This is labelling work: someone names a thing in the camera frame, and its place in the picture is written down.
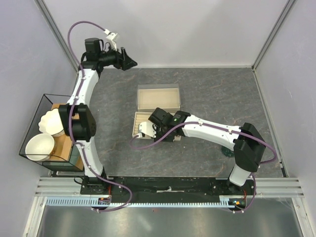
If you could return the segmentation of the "beige ring slot tray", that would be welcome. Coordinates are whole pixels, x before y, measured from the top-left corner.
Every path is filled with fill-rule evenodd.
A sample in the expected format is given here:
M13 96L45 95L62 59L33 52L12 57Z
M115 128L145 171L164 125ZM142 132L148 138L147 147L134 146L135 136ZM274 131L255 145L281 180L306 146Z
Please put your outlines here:
M134 116L134 125L132 131L132 137L139 133L143 133L140 139L154 139L156 138L155 131L153 129L153 123L149 121L149 117L152 112L136 112Z

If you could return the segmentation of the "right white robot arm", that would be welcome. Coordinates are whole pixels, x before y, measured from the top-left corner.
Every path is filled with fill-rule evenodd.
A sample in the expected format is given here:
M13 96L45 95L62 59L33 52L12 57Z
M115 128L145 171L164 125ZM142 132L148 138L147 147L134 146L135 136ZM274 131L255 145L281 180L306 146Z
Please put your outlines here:
M243 126L224 125L200 119L190 113L175 114L156 108L139 131L153 138L173 142L175 137L193 137L221 145L233 152L235 165L226 182L227 191L238 194L246 179L257 172L266 146L257 129L250 123Z

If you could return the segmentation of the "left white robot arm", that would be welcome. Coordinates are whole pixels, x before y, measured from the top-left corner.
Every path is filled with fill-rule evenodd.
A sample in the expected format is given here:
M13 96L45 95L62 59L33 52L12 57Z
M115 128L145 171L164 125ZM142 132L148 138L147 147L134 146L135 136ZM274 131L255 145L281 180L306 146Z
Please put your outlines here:
M65 131L76 146L81 157L84 176L81 178L81 194L105 194L110 183L101 164L95 146L96 120L89 108L92 92L100 75L107 66L126 71L137 66L124 47L103 49L104 42L98 38L85 40L85 52L78 61L79 74L74 91L65 105L58 108Z

